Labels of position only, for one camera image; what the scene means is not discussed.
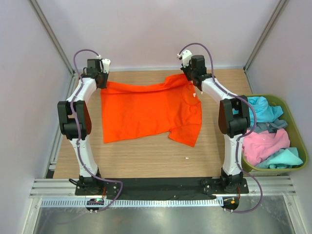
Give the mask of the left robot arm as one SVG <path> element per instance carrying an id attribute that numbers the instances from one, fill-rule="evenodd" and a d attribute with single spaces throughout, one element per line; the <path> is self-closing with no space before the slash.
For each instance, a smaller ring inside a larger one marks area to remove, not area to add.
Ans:
<path id="1" fill-rule="evenodd" d="M 97 89 L 105 89 L 111 61 L 97 56 L 87 60 L 74 92 L 57 104 L 59 127 L 74 148 L 78 165 L 78 180 L 69 181 L 76 186 L 76 195 L 98 195 L 104 185 L 95 163 L 90 144 L 92 122 L 87 102 Z"/>

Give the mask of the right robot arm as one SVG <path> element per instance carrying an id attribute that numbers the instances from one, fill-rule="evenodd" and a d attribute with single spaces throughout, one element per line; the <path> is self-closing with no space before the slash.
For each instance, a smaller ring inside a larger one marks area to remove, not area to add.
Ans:
<path id="1" fill-rule="evenodd" d="M 182 61 L 181 70 L 187 80 L 219 104 L 218 126 L 225 140 L 219 185 L 223 192 L 233 193 L 243 181 L 242 141 L 251 124 L 247 97 L 230 92 L 213 74 L 207 73 L 203 55 L 192 55 L 186 50 L 178 54 L 178 58 Z"/>

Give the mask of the orange t-shirt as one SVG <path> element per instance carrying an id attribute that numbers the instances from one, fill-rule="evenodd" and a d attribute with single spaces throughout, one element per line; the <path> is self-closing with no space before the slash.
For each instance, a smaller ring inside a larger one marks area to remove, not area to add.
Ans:
<path id="1" fill-rule="evenodd" d="M 184 74 L 148 86 L 109 81 L 100 97 L 104 143 L 168 133 L 176 142 L 195 146 L 202 107 Z"/>

